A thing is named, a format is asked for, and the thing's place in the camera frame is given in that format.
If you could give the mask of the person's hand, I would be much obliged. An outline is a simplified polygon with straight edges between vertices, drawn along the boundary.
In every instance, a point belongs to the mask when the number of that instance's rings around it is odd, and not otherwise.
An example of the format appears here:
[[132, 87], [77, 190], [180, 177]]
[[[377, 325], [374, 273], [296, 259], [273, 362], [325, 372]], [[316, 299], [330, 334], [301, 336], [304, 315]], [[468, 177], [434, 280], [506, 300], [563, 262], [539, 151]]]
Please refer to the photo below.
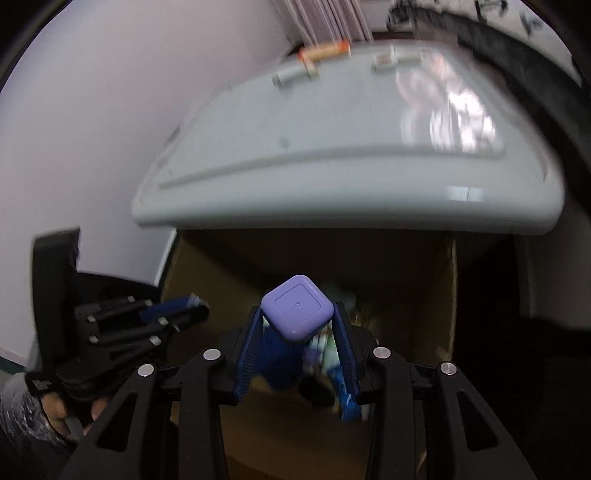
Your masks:
[[[100, 417], [103, 410], [108, 405], [108, 402], [109, 399], [106, 397], [98, 398], [93, 402], [90, 409], [92, 421], [83, 428], [83, 435], [88, 434], [93, 426], [93, 423]], [[69, 417], [69, 414], [61, 398], [54, 392], [46, 394], [41, 399], [41, 405], [51, 427], [62, 437], [74, 441], [75, 436], [72, 434], [69, 426], [66, 423], [66, 419]]]

